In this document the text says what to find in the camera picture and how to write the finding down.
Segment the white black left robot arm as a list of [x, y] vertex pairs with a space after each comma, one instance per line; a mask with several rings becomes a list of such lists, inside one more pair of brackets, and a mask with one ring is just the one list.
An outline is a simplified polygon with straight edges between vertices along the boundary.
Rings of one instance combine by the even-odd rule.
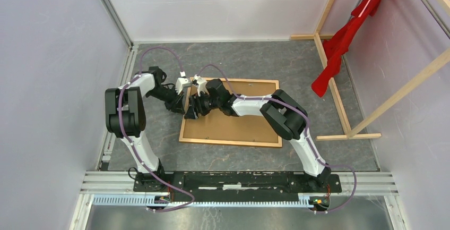
[[157, 66], [139, 71], [130, 82], [105, 91], [107, 131], [123, 141], [137, 166], [135, 184], [148, 186], [153, 191], [163, 190], [168, 183], [160, 159], [151, 149], [144, 132], [146, 114], [143, 100], [154, 97], [162, 101], [168, 111], [184, 114], [183, 89], [191, 85], [185, 72], [180, 72], [176, 83], [165, 83], [166, 73]]

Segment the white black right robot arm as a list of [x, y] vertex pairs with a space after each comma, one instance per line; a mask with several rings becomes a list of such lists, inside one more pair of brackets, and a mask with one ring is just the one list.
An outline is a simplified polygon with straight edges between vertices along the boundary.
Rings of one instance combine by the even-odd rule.
[[219, 109], [226, 116], [261, 116], [272, 130], [288, 141], [302, 162], [306, 183], [319, 192], [327, 187], [331, 169], [319, 154], [309, 131], [306, 111], [285, 91], [278, 89], [265, 96], [246, 96], [230, 92], [220, 79], [205, 80], [194, 76], [197, 93], [188, 99], [186, 119], [196, 120]]

